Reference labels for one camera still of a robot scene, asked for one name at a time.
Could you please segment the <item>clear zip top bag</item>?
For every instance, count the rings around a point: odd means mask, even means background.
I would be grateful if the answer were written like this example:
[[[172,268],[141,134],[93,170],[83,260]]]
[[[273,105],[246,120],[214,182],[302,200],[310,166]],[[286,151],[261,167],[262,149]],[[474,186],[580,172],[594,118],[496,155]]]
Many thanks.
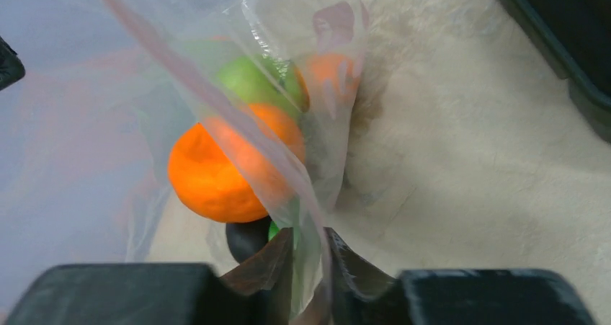
[[[352,104],[329,81],[296,120],[247,104],[216,78],[240,56],[363,64],[361,0],[1,0],[1,36],[25,76],[1,91],[1,318],[43,270],[143,262],[174,191],[171,146],[197,123],[282,226],[309,192],[339,189]],[[224,120],[293,190],[282,205],[205,123]]]

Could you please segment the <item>toy orange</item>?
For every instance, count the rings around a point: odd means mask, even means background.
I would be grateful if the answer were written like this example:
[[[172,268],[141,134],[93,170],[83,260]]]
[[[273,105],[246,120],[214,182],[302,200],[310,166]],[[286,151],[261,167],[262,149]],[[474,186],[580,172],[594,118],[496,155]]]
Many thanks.
[[[205,123],[228,144],[228,150],[255,183],[271,193],[273,205],[282,205],[293,196],[275,168],[224,120],[208,117]],[[202,217],[221,223],[248,223],[267,216],[250,184],[201,123],[193,125],[174,144],[167,172],[177,197]]]

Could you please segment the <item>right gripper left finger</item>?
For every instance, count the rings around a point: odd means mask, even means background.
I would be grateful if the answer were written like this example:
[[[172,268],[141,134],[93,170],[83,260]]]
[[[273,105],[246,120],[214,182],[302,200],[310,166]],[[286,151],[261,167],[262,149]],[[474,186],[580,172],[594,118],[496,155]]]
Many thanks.
[[[67,264],[42,273],[8,324],[287,324],[293,232],[222,276],[203,263]]]

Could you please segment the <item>toy mango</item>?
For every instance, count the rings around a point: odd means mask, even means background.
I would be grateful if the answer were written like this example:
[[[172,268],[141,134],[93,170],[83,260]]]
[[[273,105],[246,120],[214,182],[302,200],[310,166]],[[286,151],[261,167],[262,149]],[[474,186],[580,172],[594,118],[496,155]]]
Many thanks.
[[[339,102],[353,104],[356,100],[362,73],[361,64],[341,53],[310,55],[295,66],[295,75],[303,90],[305,109],[312,97],[324,95],[324,84],[329,81],[333,95]]]

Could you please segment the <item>toy purple eggplant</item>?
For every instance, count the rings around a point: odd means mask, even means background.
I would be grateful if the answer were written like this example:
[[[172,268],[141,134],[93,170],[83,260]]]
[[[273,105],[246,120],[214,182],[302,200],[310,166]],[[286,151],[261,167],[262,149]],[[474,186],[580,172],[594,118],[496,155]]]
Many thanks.
[[[267,245],[271,222],[271,218],[266,216],[248,223],[226,224],[228,248],[231,256],[239,264],[254,256]]]

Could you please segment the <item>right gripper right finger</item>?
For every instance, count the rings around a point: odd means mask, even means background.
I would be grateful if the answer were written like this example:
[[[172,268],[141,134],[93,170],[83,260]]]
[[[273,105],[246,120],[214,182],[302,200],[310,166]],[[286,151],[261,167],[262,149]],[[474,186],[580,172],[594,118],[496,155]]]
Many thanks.
[[[393,277],[326,230],[335,324],[594,324],[561,275],[541,269],[402,270]]]

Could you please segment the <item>toy green bean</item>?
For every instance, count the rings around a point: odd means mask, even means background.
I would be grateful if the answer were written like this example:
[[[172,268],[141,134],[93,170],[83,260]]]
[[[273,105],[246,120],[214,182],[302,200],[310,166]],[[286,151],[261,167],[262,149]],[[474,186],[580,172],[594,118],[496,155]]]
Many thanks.
[[[273,238],[280,232],[280,228],[274,221],[270,222],[269,230],[268,230],[268,241],[273,240]],[[299,230],[293,231],[293,248],[295,249],[298,246],[298,241],[300,238]]]

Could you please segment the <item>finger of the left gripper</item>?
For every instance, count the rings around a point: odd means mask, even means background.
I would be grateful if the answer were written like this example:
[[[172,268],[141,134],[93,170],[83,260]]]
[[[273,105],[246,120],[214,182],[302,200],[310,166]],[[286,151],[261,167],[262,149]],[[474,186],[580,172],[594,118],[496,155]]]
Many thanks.
[[[0,90],[15,84],[25,76],[25,67],[17,52],[1,38]]]

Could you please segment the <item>toy green apple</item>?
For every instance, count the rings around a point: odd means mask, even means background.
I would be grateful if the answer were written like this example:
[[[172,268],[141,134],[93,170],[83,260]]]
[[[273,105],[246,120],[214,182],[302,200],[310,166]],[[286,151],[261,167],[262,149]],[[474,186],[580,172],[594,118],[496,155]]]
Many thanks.
[[[309,109],[307,91],[291,61],[240,56],[220,68],[217,80],[247,104],[267,103],[298,119]]]

